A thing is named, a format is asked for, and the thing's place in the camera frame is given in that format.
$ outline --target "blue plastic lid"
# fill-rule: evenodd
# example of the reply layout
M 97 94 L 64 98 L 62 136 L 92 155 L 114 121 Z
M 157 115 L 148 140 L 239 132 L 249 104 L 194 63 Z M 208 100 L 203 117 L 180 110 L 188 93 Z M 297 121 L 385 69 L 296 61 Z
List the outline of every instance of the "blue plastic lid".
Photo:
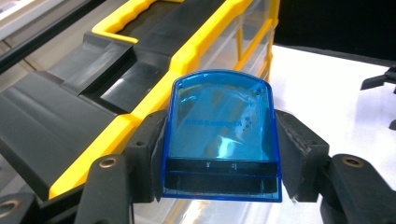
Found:
M 281 202 L 271 87 L 208 70 L 174 83 L 163 153 L 163 196 Z

